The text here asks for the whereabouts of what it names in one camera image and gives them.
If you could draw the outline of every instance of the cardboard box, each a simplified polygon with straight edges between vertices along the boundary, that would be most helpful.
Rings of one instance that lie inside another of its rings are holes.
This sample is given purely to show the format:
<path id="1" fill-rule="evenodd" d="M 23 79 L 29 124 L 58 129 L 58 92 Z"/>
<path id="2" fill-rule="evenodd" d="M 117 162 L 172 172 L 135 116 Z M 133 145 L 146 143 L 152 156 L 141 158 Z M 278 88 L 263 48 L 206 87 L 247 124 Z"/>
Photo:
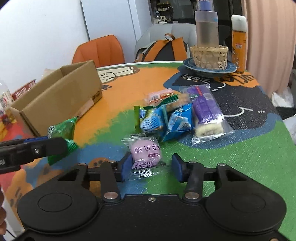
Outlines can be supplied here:
<path id="1" fill-rule="evenodd" d="M 8 108 L 25 132 L 46 136 L 49 126 L 81 117 L 102 97 L 93 61 L 63 66 L 50 73 Z"/>

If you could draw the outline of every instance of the bamboo basket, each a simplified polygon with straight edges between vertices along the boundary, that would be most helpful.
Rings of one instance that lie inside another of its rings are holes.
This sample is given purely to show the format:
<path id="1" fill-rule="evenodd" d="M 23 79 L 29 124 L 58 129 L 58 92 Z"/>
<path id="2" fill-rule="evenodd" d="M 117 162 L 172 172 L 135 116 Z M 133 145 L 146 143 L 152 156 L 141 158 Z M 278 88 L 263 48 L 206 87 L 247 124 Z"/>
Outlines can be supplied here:
<path id="1" fill-rule="evenodd" d="M 205 69 L 225 70 L 227 67 L 228 47 L 206 48 L 192 46 L 190 50 L 197 67 Z"/>

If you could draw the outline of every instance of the orange bottle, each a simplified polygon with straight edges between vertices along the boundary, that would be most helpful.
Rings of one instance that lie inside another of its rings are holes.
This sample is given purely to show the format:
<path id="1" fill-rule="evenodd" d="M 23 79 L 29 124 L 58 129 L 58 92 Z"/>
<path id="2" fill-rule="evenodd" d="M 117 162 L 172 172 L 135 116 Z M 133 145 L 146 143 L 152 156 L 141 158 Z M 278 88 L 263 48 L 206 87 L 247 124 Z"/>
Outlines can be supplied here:
<path id="1" fill-rule="evenodd" d="M 246 70 L 247 54 L 247 19 L 245 16 L 232 15 L 232 62 L 237 65 L 237 72 Z"/>

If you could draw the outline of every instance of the orange and black backpack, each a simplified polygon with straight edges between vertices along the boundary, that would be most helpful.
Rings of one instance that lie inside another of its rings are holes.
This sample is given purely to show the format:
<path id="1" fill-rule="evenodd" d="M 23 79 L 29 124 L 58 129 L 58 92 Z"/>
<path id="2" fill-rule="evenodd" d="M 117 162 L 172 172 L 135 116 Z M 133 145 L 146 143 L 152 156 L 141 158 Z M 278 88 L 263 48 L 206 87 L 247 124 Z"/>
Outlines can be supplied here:
<path id="1" fill-rule="evenodd" d="M 183 61 L 187 58 L 190 58 L 190 49 L 183 38 L 176 39 L 172 34 L 165 34 L 165 40 L 155 41 L 139 49 L 135 62 Z"/>

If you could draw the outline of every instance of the painted table surface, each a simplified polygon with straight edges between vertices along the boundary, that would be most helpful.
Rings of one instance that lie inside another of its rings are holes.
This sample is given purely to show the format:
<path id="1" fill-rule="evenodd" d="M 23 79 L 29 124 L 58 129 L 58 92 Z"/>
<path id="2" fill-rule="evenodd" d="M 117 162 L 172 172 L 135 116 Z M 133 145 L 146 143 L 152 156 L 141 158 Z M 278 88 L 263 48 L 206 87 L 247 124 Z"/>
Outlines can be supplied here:
<path id="1" fill-rule="evenodd" d="M 287 203 L 287 214 L 280 231 L 296 240 L 296 149 L 292 139 L 254 77 L 231 74 L 207 79 L 196 76 L 181 62 L 154 62 L 109 66 L 98 69 L 103 97 L 77 123 L 74 140 L 81 147 L 60 162 L 49 166 L 47 158 L 37 159 L 22 170 L 0 176 L 0 183 L 12 209 L 34 187 L 79 162 L 95 167 L 102 161 L 119 161 L 128 150 L 121 138 L 134 133 L 134 105 L 142 105 L 146 94 L 181 86 L 210 84 L 211 91 L 235 133 L 226 138 L 191 145 L 191 134 L 161 143 L 163 159 L 171 162 L 173 153 L 185 161 L 195 160 L 206 167 L 226 163 L 279 193 Z M 24 137 L 14 130 L 14 138 Z M 125 193 L 182 194 L 186 184 L 172 173 L 119 183 Z M 97 193 L 96 187 L 91 190 Z M 214 191 L 204 184 L 204 195 Z"/>

